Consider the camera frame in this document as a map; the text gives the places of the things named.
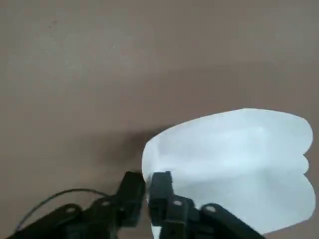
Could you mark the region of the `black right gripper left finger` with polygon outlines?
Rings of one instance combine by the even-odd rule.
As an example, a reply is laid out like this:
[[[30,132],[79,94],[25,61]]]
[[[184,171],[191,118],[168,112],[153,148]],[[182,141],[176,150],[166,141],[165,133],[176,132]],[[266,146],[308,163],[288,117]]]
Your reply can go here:
[[[50,200],[70,192],[100,196],[90,207],[66,204],[23,228],[25,221]],[[140,219],[145,182],[140,172],[125,173],[117,192],[107,195],[93,189],[77,188],[50,196],[36,205],[18,223],[11,239],[115,239],[121,228],[135,227]]]

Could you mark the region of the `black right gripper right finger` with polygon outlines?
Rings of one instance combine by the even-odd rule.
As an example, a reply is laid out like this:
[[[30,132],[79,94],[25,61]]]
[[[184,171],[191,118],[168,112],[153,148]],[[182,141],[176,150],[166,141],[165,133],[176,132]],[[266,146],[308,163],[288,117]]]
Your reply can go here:
[[[263,235],[218,204],[200,209],[192,199],[178,196],[169,171],[156,172],[149,186],[151,224],[161,239],[262,239]]]

